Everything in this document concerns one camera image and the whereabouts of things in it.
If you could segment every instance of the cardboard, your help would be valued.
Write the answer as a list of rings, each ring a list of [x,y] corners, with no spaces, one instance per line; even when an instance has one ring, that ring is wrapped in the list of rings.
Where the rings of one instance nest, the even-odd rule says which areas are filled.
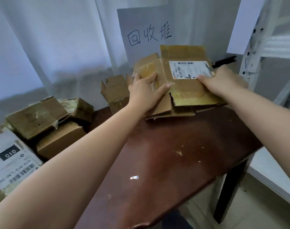
[[[173,78],[169,61],[207,61],[211,64],[203,47],[161,45],[160,49],[161,57],[155,53],[141,59],[134,66],[133,75],[139,73],[141,78],[146,78],[153,72],[157,73],[157,80],[153,85],[154,90],[163,84],[173,83],[169,92],[162,97],[151,112],[147,113],[146,118],[193,116],[196,112],[225,103],[197,79]]]
[[[88,104],[82,98],[59,99],[58,101],[71,117],[81,119],[90,123],[92,122],[92,114],[94,112],[94,108],[91,104]]]
[[[113,114],[125,107],[129,102],[128,85],[122,75],[105,79],[106,84],[101,82],[100,92],[108,102]]]
[[[84,135],[86,135],[85,131],[77,123],[64,122],[37,142],[37,153],[51,159]]]
[[[6,115],[6,124],[13,132],[29,140],[48,128],[57,128],[67,116],[64,107],[52,96],[19,111]]]
[[[41,165],[42,161],[23,141],[0,125],[0,201]]]

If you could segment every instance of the person's left arm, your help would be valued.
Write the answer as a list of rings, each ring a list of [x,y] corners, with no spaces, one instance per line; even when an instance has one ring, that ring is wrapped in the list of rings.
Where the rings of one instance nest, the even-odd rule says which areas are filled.
[[[129,86],[129,104],[46,162],[0,203],[0,229],[74,228],[143,115],[170,88],[156,74]]]

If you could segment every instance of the chinese handwriting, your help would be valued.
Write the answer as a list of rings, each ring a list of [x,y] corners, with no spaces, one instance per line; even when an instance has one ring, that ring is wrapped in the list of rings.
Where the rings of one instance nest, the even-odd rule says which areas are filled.
[[[153,27],[151,24],[149,25],[149,28],[146,28],[146,31],[144,29],[144,38],[147,38],[147,42],[150,42],[152,39],[159,41],[157,39],[157,36],[155,36],[155,27]],[[166,40],[167,38],[171,37],[170,33],[170,24],[168,21],[161,26],[161,41]],[[140,39],[140,33],[139,30],[134,30],[130,34],[128,34],[128,39],[130,46],[134,46],[136,44],[141,44],[141,39]]]

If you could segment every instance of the person's right arm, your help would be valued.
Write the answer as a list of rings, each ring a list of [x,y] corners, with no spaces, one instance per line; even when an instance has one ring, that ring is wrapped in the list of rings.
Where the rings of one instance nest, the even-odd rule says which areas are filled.
[[[231,105],[290,178],[290,110],[246,89],[242,78],[226,65],[214,78],[197,79]]]

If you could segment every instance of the wooden table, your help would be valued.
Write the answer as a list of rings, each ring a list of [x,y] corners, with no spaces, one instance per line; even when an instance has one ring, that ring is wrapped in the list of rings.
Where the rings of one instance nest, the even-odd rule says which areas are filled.
[[[91,129],[112,114],[96,112]],[[227,173],[214,218],[221,222],[261,143],[235,112],[142,120],[80,218],[76,229],[148,227]]]

